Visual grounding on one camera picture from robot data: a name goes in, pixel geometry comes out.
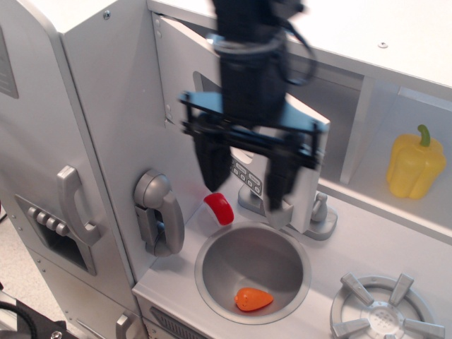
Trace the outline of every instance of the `silver handle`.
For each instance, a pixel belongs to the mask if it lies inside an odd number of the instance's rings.
[[[58,197],[61,211],[66,219],[71,234],[82,243],[92,246],[100,239],[99,228],[87,222],[85,225],[80,219],[76,207],[75,195],[82,183],[77,170],[65,166],[57,175]]]
[[[116,322],[116,339],[127,339],[127,330],[132,325],[132,321],[128,316],[123,314]]]

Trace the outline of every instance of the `toy carrot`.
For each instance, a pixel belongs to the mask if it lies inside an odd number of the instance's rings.
[[[270,304],[273,296],[256,288],[245,287],[237,292],[234,300],[242,311],[254,311]]]

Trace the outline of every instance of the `toy bell pepper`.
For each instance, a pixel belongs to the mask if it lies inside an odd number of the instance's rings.
[[[420,199],[446,167],[443,146],[430,138],[429,130],[419,125],[421,136],[403,134],[394,141],[386,180],[389,190],[400,198]]]

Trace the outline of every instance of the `sink basin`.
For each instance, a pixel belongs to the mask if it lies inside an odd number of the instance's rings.
[[[302,245],[258,222],[224,227],[210,237],[196,258],[195,279],[207,305],[237,323],[271,323],[291,314],[306,297],[311,268]],[[241,311],[237,291],[253,287],[273,295],[256,311]]]

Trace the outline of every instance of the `cable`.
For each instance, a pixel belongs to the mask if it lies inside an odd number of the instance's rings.
[[[37,339],[37,329],[35,322],[33,321],[33,319],[31,319],[27,312],[17,307],[16,305],[8,304],[7,302],[0,302],[0,309],[12,311],[19,317],[21,317],[27,323],[28,328],[30,329],[31,339]]]
[[[7,215],[6,212],[5,212],[5,215],[4,215],[3,217],[0,218],[0,222],[2,222],[3,220],[5,220],[5,218],[6,218],[7,216],[8,216],[8,215]]]
[[[297,30],[295,30],[294,26],[292,26],[292,24],[290,23],[289,20],[281,20],[280,24],[281,24],[281,27],[283,27],[284,29],[291,32],[304,45],[304,48],[308,51],[308,54],[309,54],[309,70],[305,77],[298,78],[298,79],[289,79],[289,78],[287,78],[285,72],[282,69],[280,69],[280,71],[281,71],[284,79],[291,85],[304,86],[314,77],[314,75],[316,73],[316,69],[317,69],[316,55],[315,55],[313,49],[311,48],[311,46],[309,46],[308,42],[302,37],[301,34],[299,34],[297,32]]]

